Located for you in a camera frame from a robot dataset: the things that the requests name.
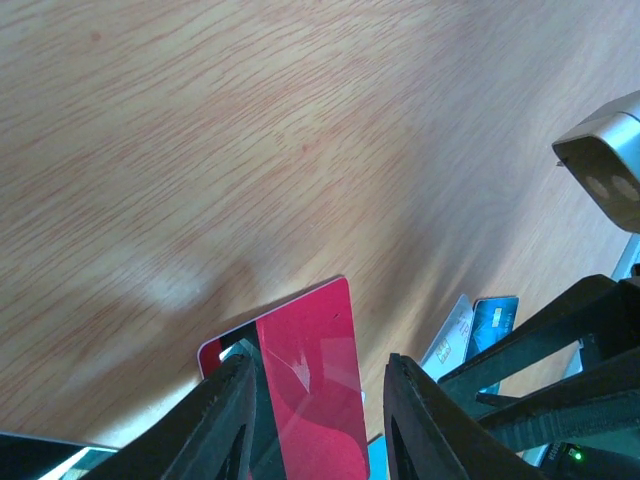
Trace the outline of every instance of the wood grain surface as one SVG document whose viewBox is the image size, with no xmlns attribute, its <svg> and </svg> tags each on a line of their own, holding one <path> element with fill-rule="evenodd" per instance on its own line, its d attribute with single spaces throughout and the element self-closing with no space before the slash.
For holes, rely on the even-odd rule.
<svg viewBox="0 0 640 480">
<path fill-rule="evenodd" d="M 640 88 L 640 3 L 0 4 L 0 429 L 123 445 L 242 312 L 342 273 L 368 433 L 461 293 L 522 322 L 628 235 L 551 142 Z M 566 352 L 507 382 L 561 374 Z"/>
</svg>

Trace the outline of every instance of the blue card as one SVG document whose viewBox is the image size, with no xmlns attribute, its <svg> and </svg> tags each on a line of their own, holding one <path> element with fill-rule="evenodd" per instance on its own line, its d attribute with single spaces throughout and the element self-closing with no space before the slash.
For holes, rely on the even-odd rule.
<svg viewBox="0 0 640 480">
<path fill-rule="evenodd" d="M 511 333 L 516 310 L 518 297 L 485 298 L 476 302 L 465 362 Z M 496 383 L 480 391 L 497 394 L 499 388 L 500 384 Z"/>
</svg>

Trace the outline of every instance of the silver metal device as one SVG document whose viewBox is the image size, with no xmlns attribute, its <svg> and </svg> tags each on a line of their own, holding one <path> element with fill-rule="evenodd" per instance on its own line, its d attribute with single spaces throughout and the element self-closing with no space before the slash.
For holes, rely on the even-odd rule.
<svg viewBox="0 0 640 480">
<path fill-rule="evenodd" d="M 553 150 L 612 222 L 640 232 L 640 91 L 596 110 Z"/>
</svg>

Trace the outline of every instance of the wooden table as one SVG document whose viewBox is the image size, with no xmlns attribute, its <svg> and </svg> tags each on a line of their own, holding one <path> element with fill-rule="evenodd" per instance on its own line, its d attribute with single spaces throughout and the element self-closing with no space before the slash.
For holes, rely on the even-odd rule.
<svg viewBox="0 0 640 480">
<path fill-rule="evenodd" d="M 343 273 L 380 432 L 389 352 L 461 293 L 521 322 L 611 273 L 628 235 L 550 144 L 640 87 L 639 7 L 3 2 L 0 429 L 123 445 L 204 340 Z"/>
</svg>

